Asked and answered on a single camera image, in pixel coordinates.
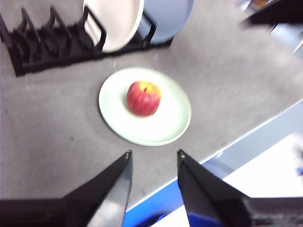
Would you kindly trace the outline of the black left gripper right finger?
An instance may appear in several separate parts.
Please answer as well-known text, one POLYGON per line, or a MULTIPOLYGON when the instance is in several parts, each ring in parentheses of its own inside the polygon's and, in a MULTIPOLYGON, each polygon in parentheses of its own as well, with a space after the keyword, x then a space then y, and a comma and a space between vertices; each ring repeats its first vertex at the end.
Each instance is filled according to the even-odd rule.
POLYGON ((204 168, 184 150, 177 151, 178 187, 189 223, 209 219, 222 227, 250 227, 244 193, 204 168))

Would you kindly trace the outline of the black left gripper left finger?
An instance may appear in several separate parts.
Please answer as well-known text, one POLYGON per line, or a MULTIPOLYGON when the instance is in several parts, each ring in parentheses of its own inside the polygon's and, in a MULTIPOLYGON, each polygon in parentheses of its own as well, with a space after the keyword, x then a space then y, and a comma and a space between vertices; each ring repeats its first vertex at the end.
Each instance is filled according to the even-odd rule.
POLYGON ((2 227, 121 227, 132 187, 132 151, 60 198, 2 199, 2 227))

